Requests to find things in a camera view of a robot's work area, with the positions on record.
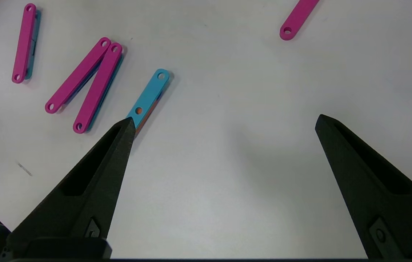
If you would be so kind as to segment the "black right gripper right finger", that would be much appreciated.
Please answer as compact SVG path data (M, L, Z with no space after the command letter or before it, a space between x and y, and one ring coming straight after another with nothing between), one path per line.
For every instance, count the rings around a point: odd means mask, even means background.
M337 119L315 131L367 257L412 260L412 181Z

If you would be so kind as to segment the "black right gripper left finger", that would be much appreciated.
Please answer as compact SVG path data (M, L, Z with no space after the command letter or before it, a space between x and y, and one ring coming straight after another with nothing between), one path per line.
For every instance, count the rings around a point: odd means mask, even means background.
M7 237L13 259L108 259L108 231L134 138L131 118L114 124Z

